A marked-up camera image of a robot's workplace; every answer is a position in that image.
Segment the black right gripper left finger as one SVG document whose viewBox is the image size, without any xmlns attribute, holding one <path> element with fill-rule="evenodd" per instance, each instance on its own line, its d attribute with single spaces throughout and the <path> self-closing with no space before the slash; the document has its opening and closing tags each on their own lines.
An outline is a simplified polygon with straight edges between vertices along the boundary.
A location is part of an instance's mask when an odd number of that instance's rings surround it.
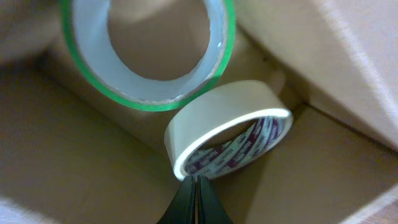
<svg viewBox="0 0 398 224">
<path fill-rule="evenodd" d="M 157 224 L 194 224 L 195 196 L 195 178 L 188 176 Z"/>
</svg>

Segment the brown cardboard box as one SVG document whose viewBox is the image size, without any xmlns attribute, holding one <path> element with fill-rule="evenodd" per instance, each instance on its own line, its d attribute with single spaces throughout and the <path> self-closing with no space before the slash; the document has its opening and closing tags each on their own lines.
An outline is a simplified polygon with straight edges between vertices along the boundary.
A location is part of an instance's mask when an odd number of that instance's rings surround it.
<svg viewBox="0 0 398 224">
<path fill-rule="evenodd" d="M 56 1 L 1 3 L 1 222 L 155 223 L 169 160 L 38 71 L 58 31 Z M 397 222 L 397 154 L 306 105 L 215 188 L 235 223 Z"/>
</svg>

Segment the cream masking tape roll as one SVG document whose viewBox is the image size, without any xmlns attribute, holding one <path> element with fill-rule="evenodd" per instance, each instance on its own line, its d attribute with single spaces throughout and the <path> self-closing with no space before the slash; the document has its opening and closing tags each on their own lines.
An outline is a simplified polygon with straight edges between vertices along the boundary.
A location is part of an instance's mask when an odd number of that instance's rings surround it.
<svg viewBox="0 0 398 224">
<path fill-rule="evenodd" d="M 202 145 L 246 121 L 253 125 L 215 147 Z M 215 179 L 261 157 L 278 144 L 293 124 L 288 110 L 263 82 L 244 80 L 219 86 L 183 107 L 170 121 L 164 144 L 174 175 Z"/>
</svg>

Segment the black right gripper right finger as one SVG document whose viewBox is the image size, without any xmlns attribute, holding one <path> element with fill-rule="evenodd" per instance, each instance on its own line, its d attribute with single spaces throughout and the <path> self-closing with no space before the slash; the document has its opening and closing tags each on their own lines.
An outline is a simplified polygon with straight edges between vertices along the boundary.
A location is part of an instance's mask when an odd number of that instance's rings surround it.
<svg viewBox="0 0 398 224">
<path fill-rule="evenodd" d="M 233 224 L 212 186 L 211 180 L 198 176 L 198 224 Z"/>
</svg>

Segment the green tape roll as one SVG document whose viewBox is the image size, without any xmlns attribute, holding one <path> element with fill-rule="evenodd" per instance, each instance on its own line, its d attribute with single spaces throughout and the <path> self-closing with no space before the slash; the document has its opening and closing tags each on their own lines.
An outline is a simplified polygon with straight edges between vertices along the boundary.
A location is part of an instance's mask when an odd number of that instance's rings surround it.
<svg viewBox="0 0 398 224">
<path fill-rule="evenodd" d="M 210 20 L 206 52 L 186 75 L 169 81 L 144 78 L 118 57 L 106 27 L 110 6 L 110 1 L 60 1 L 63 36 L 73 62 L 109 99 L 135 110 L 174 110 L 213 88 L 225 71 L 236 35 L 232 0 L 205 1 Z"/>
</svg>

